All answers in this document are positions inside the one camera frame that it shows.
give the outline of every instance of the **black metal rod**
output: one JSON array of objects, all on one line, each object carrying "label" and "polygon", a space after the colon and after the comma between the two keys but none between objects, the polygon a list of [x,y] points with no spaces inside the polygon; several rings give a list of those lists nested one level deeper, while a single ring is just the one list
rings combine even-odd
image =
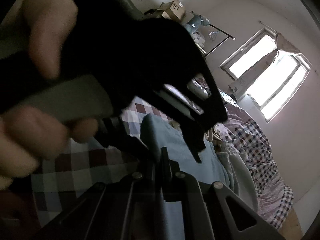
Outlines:
[{"label": "black metal rod", "polygon": [[232,38],[233,40],[236,39],[235,37],[231,36],[229,33],[224,32],[222,29],[219,29],[218,27],[216,27],[216,26],[214,26],[214,25],[212,25],[212,24],[209,24],[209,26],[217,29],[218,31],[221,31],[221,32],[224,33],[225,35],[228,35],[228,37]]},{"label": "black metal rod", "polygon": [[229,39],[229,36],[226,37],[223,41],[221,41],[217,46],[215,46],[212,50],[210,50],[205,56],[204,58],[206,58],[209,54],[211,54],[212,52],[214,52],[214,50],[219,47],[222,43],[224,43],[227,39]]}]

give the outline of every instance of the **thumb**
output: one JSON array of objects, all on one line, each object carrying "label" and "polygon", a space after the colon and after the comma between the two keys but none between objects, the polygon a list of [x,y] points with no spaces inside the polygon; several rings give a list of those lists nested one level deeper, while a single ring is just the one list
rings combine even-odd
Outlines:
[{"label": "thumb", "polygon": [[76,5],[72,0],[24,0],[22,11],[31,29],[31,60],[45,78],[57,78],[63,43],[76,24]]}]

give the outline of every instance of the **curtain rod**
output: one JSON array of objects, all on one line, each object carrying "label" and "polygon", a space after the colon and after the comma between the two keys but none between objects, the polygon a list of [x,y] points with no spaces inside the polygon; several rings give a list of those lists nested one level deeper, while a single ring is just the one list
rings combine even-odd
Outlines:
[{"label": "curtain rod", "polygon": [[270,30],[272,30],[275,34],[277,34],[278,32],[274,29],[272,29],[270,26],[266,25],[265,23],[263,23],[262,21],[258,21],[258,23],[264,25],[265,27],[268,27]]}]

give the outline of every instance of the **window pane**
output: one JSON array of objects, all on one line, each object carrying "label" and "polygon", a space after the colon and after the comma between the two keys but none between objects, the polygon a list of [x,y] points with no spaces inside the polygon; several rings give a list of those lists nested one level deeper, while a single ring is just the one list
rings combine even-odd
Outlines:
[{"label": "window pane", "polygon": [[281,89],[281,91],[270,101],[269,104],[261,109],[266,119],[270,119],[290,98],[297,86],[303,80],[306,72],[307,71],[305,70],[305,68],[301,66],[289,80],[289,82],[284,86],[284,88]]},{"label": "window pane", "polygon": [[244,72],[251,68],[263,56],[276,48],[275,41],[269,35],[265,35],[256,45],[254,45],[246,54],[244,54],[229,70],[240,77]]},{"label": "window pane", "polygon": [[298,63],[284,52],[280,52],[275,62],[247,90],[261,106],[283,84]]}]

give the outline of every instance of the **cardboard box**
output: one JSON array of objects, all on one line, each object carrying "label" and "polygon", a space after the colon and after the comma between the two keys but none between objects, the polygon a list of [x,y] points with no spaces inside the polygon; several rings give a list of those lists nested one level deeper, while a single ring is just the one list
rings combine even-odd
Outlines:
[{"label": "cardboard box", "polygon": [[179,0],[162,3],[157,10],[162,11],[161,15],[164,18],[171,19],[176,22],[180,22],[186,14],[186,8]]}]

